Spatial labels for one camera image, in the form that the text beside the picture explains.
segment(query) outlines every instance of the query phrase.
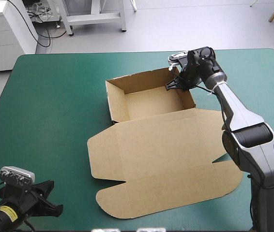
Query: brown cardboard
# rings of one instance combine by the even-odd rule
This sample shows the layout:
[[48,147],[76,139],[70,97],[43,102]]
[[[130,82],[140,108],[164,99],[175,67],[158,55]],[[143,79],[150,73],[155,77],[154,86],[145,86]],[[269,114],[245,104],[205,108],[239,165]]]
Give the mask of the brown cardboard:
[[126,181],[96,200],[116,218],[136,218],[222,197],[240,183],[225,154],[221,113],[188,109],[117,123],[88,141],[94,178]]
[[166,91],[165,84],[174,77],[164,68],[107,80],[111,119],[124,122],[195,107],[190,92]]
[[119,123],[90,138],[88,150],[94,178],[125,181],[96,194],[116,218],[222,197],[241,181],[233,161],[214,162],[226,153],[221,112],[196,109],[188,91],[166,91],[173,78],[159,69],[106,81]]

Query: white cabinet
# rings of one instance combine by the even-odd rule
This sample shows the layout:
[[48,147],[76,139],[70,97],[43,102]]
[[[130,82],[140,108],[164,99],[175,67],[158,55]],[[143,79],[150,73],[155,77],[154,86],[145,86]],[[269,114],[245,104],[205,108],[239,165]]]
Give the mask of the white cabinet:
[[[38,39],[34,26],[22,0],[11,0],[22,13],[33,35]],[[14,6],[0,0],[0,71],[11,70],[23,54],[35,54],[37,42]]]

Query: black cylinder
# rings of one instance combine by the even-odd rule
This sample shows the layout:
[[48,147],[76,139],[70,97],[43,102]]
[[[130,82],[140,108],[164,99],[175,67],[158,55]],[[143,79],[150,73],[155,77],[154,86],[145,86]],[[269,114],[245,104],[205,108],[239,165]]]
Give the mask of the black cylinder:
[[0,232],[10,232],[23,223],[24,216],[17,207],[6,204],[0,206]]

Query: cable tie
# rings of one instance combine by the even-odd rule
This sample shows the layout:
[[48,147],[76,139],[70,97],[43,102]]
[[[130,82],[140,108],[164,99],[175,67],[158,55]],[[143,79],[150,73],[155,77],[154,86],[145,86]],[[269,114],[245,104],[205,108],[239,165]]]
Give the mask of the cable tie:
[[212,90],[210,90],[208,95],[212,95],[214,93],[214,89],[217,88],[217,86],[219,86],[221,84],[226,84],[226,81],[221,81],[221,82],[216,83],[215,86],[212,88]]

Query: metal frame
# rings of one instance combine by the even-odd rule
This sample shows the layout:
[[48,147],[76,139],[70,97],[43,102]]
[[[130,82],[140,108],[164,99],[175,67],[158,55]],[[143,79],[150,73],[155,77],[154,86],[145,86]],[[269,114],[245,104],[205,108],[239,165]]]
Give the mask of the metal frame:
[[125,11],[124,2],[119,0],[119,12],[118,13],[100,13],[101,3],[100,0],[92,0],[91,14],[83,15],[69,15],[65,0],[56,0],[63,23],[65,25],[67,33],[72,36],[74,25],[87,25],[87,24],[98,24],[98,23],[110,23],[121,21],[122,31],[126,31]]

